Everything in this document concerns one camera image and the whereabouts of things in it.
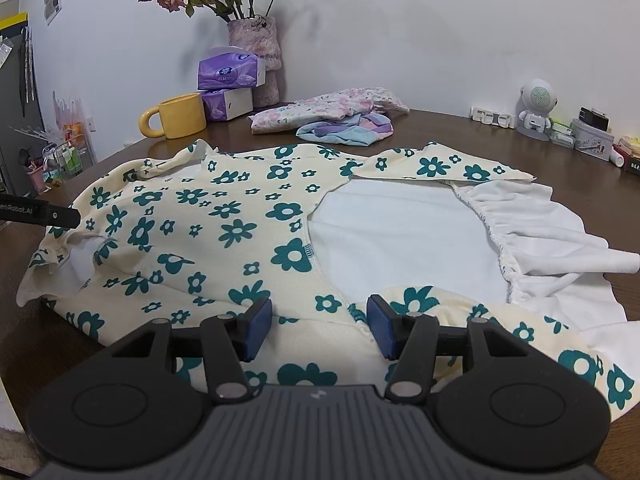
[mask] mug handle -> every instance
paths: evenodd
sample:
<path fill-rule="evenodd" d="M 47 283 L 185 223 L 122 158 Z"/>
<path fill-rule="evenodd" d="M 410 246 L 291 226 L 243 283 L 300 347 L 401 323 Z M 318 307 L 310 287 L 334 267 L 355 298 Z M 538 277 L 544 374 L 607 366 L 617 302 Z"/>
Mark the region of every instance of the mug handle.
<path fill-rule="evenodd" d="M 154 130 L 149 126 L 149 119 L 151 118 L 151 116 L 159 113 L 160 108 L 154 106 L 153 108 L 149 108 L 149 110 L 147 110 L 140 116 L 140 120 L 138 120 L 138 127 L 140 128 L 140 133 L 142 133 L 145 137 L 157 139 L 158 137 L 162 137 L 164 135 L 163 130 Z"/>

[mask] yellow mug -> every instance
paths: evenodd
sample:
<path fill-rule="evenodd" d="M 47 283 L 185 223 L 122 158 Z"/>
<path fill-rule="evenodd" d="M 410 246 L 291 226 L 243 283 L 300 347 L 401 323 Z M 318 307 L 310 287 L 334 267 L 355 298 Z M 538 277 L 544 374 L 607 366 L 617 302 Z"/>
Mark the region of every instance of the yellow mug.
<path fill-rule="evenodd" d="M 149 119 L 154 114 L 160 114 L 162 130 L 154 130 L 149 126 Z M 179 139 L 197 134 L 207 127 L 202 97 L 194 93 L 162 101 L 140 116 L 138 126 L 145 137 L 152 139 L 162 136 Z"/>

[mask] white robot figurine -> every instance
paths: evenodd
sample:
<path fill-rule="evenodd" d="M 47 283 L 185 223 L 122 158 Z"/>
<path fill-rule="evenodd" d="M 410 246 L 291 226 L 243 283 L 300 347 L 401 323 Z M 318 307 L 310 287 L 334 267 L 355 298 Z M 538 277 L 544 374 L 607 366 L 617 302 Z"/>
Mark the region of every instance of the white robot figurine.
<path fill-rule="evenodd" d="M 533 79 L 522 87 L 520 94 L 527 109 L 518 116 L 522 125 L 517 130 L 535 139 L 548 140 L 545 128 L 551 128 L 551 121 L 547 116 L 558 104 L 554 89 L 542 79 Z"/>

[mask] pink floral clothing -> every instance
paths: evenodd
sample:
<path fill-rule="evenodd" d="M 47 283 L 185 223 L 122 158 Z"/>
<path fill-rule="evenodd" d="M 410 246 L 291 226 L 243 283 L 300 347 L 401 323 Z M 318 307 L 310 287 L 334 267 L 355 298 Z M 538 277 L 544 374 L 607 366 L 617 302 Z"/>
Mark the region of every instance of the pink floral clothing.
<path fill-rule="evenodd" d="M 385 88 L 350 88 L 265 110 L 249 117 L 254 134 L 293 130 L 322 120 L 341 121 L 353 114 L 409 113 L 400 99 Z"/>

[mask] white tube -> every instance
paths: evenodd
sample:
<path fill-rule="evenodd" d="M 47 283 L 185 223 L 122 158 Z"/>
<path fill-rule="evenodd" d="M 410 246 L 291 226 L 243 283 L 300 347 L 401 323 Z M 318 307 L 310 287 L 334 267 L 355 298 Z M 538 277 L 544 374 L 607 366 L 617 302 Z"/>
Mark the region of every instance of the white tube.
<path fill-rule="evenodd" d="M 611 149 L 611 153 L 609 153 L 609 160 L 613 162 L 618 168 L 622 168 L 622 166 L 625 165 L 625 158 L 613 148 Z"/>

